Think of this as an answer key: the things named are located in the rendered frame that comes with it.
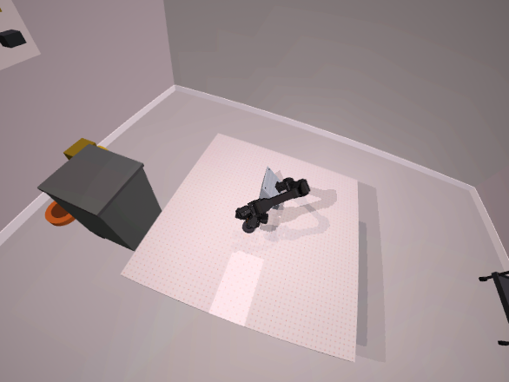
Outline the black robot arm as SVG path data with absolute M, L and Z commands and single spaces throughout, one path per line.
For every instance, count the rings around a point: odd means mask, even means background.
M 281 204 L 282 202 L 304 197 L 309 194 L 310 189 L 306 179 L 300 179 L 295 181 L 294 178 L 285 178 L 282 182 L 276 182 L 275 188 L 279 192 L 278 195 L 272 198 L 263 198 L 251 201 L 248 205 L 240 207 L 235 210 L 235 213 L 239 220 L 248 217 L 247 226 L 258 228 L 260 226 L 259 216 L 264 215 L 271 207 Z M 287 190 L 282 193 L 281 191 Z

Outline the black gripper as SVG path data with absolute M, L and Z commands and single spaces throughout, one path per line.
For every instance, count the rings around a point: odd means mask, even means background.
M 237 215 L 235 214 L 235 218 L 238 219 Z M 248 217 L 244 218 L 243 219 L 245 222 L 247 222 L 248 220 Z M 268 214 L 264 214 L 264 215 L 261 215 L 259 216 L 259 220 L 258 220 L 260 223 L 262 224 L 267 224 L 268 223 Z

